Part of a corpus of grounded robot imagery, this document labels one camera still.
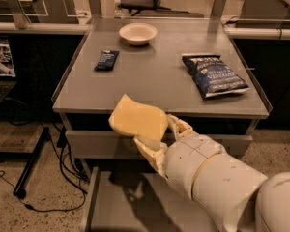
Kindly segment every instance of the yellow sponge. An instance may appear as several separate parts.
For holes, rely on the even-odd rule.
[[[163,110],[133,101],[127,94],[119,100],[108,122],[122,135],[141,135],[156,141],[162,140],[168,126]]]

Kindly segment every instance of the floor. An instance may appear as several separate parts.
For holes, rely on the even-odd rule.
[[[163,5],[172,9],[187,9],[208,16],[214,0],[165,0]],[[101,0],[105,15],[112,16],[113,0]],[[225,15],[238,15],[243,0],[227,0]],[[0,162],[0,232],[2,231],[78,231],[83,203],[83,192],[66,181],[60,171],[61,148],[57,147],[60,123],[29,123],[0,121],[0,151],[32,152],[44,127],[49,127],[52,140],[43,149],[25,185],[26,197],[19,200],[13,195],[14,187],[25,167],[25,162]],[[290,171],[290,130],[257,129],[253,143],[242,161],[269,177]],[[68,148],[63,152],[65,165],[74,171],[69,161]],[[64,170],[79,186],[79,178]],[[88,184],[81,181],[81,187]],[[30,204],[39,212],[29,210]]]

